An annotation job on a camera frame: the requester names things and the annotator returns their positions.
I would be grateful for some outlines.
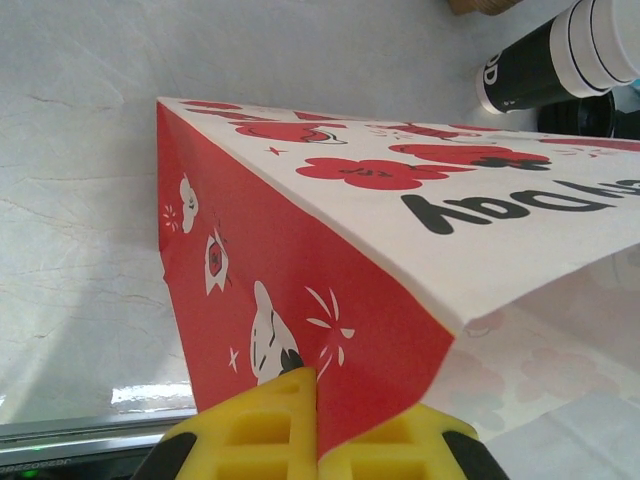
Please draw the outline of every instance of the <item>yellow object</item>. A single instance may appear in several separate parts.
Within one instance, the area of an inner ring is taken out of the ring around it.
[[[442,436],[449,431],[477,439],[470,425],[418,404],[325,455],[318,480],[466,479]]]
[[[299,368],[172,428],[133,480],[508,480],[468,424],[418,404],[316,461]]]
[[[299,368],[182,422],[197,440],[176,480],[314,480],[316,373]]]

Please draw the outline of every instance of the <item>marble countertop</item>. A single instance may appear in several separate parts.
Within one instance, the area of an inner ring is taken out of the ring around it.
[[[156,96],[532,129],[480,64],[570,4],[61,0],[0,6],[0,422],[192,406],[157,252]]]

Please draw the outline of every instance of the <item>black lettering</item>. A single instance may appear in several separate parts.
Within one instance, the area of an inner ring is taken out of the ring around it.
[[[441,207],[429,203],[420,195],[402,195],[402,201],[411,210],[422,224],[433,233],[439,235],[449,235],[453,233],[453,227],[445,217],[455,218],[463,222],[473,223],[475,225],[489,225],[490,220],[486,218],[475,217],[468,213],[459,212],[452,208]]]
[[[628,195],[640,195],[640,188],[628,187],[626,185],[614,185],[611,183],[598,184],[602,187],[611,187],[616,189],[611,190],[611,188],[588,187],[586,185],[579,185],[573,182],[564,182],[562,180],[555,180],[555,182],[559,183],[560,185],[564,185],[565,187],[580,190],[581,192],[591,193],[592,195],[598,195],[600,197],[624,198],[621,194],[625,193]]]
[[[468,208],[469,210],[473,210],[474,212],[487,215],[488,217],[497,218],[499,220],[507,220],[509,218],[523,218],[531,213],[521,205],[507,202],[506,200],[498,200],[497,198],[469,197],[462,200],[445,200],[444,203],[462,208]]]
[[[553,198],[564,202],[571,202],[577,205],[563,205],[558,203],[549,203],[538,200],[539,197]],[[524,203],[530,207],[545,208],[547,210],[557,210],[559,212],[596,212],[604,208],[615,208],[614,205],[605,203],[592,202],[583,200],[582,198],[568,197],[557,193],[540,192],[537,190],[525,190],[523,192],[515,192],[511,194],[511,198],[517,202]]]

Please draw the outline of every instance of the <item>paper cup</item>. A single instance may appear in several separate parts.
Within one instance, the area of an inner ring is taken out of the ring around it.
[[[619,82],[640,78],[640,1],[595,0],[591,17],[598,57]]]
[[[569,21],[569,41],[573,62],[584,81],[595,89],[626,85],[629,82],[620,82],[612,77],[598,58],[591,29],[593,5],[594,0],[580,0],[573,7]]]
[[[590,86],[573,61],[569,22],[573,8],[491,58],[476,78],[480,103],[506,113],[605,94]]]

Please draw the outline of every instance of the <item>red cartoon illustration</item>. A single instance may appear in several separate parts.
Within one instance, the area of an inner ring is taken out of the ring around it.
[[[232,122],[236,132],[250,137],[282,140],[283,142],[322,143],[323,145],[344,145],[333,133],[320,127],[347,128],[334,123],[280,123],[280,122]]]
[[[501,132],[499,128],[475,127],[473,125],[449,125],[451,128],[459,128],[461,130],[473,130],[477,132]]]
[[[238,112],[218,112],[216,110],[202,110],[198,108],[187,108],[190,112],[203,113],[205,115],[217,115],[218,117],[228,118],[230,120],[247,120],[255,122],[272,122],[269,118],[254,117],[253,115],[245,115]]]
[[[540,141],[542,143],[554,143],[558,145],[612,148],[625,152],[640,152],[640,142],[629,140],[610,140],[606,138],[542,138]]]
[[[217,286],[221,291],[227,284],[229,270],[229,255],[224,246],[224,240],[220,233],[214,230],[213,236],[209,235],[204,252],[204,284],[207,295]]]
[[[220,110],[242,110],[242,107],[231,105],[230,103],[202,102],[199,100],[189,100],[180,103],[183,105],[191,105],[192,107],[217,108]]]
[[[414,155],[422,160],[473,165],[477,167],[503,168],[519,170],[549,170],[548,157],[532,153],[515,152],[505,147],[489,145],[453,146],[453,145],[393,145],[392,151]]]
[[[439,138],[440,140],[449,140],[449,141],[452,141],[454,138],[458,138],[458,137],[474,137],[475,138],[475,137],[482,136],[478,133],[447,132],[447,131],[438,130],[432,127],[420,127],[418,125],[414,125],[413,123],[392,125],[389,127],[383,127],[379,125],[369,125],[369,127],[382,128],[386,130],[397,130],[400,132],[411,133],[413,135],[423,135],[425,137],[433,137],[433,138]]]
[[[338,118],[325,117],[324,115],[316,115],[315,113],[294,112],[300,120],[339,120]]]
[[[411,190],[421,180],[448,178],[445,172],[469,172],[473,169],[441,165],[407,165],[391,160],[348,160],[345,158],[309,158],[311,167],[296,170],[300,175],[326,180],[344,180],[349,185],[372,190]]]

